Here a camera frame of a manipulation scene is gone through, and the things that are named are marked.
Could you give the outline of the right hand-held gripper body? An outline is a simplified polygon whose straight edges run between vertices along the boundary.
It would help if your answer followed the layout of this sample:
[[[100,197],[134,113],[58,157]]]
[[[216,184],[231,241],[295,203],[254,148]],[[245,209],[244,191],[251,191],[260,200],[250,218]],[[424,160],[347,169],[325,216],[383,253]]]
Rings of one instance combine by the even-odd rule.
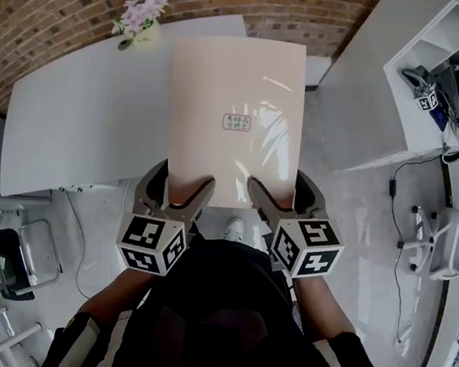
[[[273,271],[306,278],[333,270],[345,249],[337,221],[276,208],[265,217],[272,231],[268,247]]]

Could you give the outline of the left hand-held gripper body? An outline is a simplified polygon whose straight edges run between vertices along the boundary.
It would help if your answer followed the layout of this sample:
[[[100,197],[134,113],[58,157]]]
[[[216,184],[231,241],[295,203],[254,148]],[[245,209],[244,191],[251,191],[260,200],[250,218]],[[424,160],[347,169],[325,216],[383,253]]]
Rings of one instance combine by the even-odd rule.
[[[201,210],[167,211],[137,196],[133,210],[124,213],[116,246],[129,269],[165,276],[188,249],[187,237]]]

